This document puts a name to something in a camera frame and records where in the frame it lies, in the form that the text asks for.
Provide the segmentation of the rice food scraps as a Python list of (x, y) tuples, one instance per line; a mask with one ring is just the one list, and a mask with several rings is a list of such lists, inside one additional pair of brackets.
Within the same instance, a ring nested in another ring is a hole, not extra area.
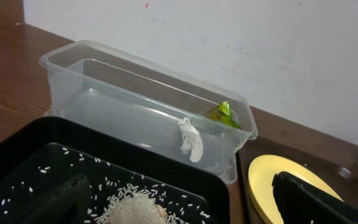
[(81, 223), (213, 222), (201, 196), (56, 144), (37, 150), (2, 182), (3, 220), (21, 223), (23, 205), (80, 174), (89, 179), (91, 190)]

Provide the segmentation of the yellow round plate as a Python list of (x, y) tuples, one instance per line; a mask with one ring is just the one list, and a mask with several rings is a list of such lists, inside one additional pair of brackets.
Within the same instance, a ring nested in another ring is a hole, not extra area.
[(251, 201), (265, 223), (283, 224), (283, 219), (275, 203), (272, 187), (274, 175), (282, 171), (289, 172), (340, 199), (340, 196), (325, 181), (304, 166), (280, 156), (270, 154), (259, 156), (250, 163), (248, 187)]

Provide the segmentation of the white tissue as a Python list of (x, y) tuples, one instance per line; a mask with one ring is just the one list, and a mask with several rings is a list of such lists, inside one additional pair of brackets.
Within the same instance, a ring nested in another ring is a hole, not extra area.
[(191, 124), (188, 118), (179, 120), (178, 126), (182, 137), (181, 153), (189, 154), (190, 161), (198, 163), (203, 156), (203, 140), (199, 131)]

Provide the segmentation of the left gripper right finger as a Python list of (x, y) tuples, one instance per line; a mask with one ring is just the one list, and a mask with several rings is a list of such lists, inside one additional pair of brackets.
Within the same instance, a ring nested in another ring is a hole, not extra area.
[(288, 172), (275, 174), (272, 187), (285, 224), (358, 224), (358, 209)]

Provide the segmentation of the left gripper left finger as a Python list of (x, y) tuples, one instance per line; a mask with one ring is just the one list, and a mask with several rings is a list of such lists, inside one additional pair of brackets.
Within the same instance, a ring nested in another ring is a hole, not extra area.
[(21, 223), (81, 223), (91, 203), (89, 179), (76, 175), (27, 202)]

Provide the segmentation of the green snack wrapper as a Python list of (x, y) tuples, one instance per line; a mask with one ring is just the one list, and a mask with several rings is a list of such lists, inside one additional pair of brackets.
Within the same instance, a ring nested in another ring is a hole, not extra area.
[(209, 109), (203, 116), (232, 128), (242, 129), (242, 127), (233, 120), (231, 107), (228, 101), (223, 101), (214, 108)]

